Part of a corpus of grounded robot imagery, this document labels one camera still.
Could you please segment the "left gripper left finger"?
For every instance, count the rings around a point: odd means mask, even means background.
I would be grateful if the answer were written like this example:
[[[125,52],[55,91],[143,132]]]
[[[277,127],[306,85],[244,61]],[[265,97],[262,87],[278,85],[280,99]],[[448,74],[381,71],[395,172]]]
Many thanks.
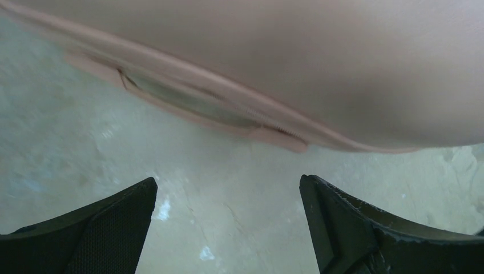
[[[158,186],[146,178],[64,215],[1,235],[1,273],[135,273]]]

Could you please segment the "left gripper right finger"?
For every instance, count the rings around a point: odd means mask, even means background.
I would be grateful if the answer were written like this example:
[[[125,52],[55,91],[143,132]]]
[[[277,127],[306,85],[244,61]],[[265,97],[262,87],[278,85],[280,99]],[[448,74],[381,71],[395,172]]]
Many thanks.
[[[403,219],[314,175],[299,189],[320,273],[483,272],[483,233]]]

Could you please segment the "pink suitcase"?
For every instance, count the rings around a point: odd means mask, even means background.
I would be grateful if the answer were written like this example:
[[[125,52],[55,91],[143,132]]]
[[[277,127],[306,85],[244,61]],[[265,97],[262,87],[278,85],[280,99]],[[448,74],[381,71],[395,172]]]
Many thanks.
[[[69,62],[292,151],[483,142],[482,1],[2,1]]]

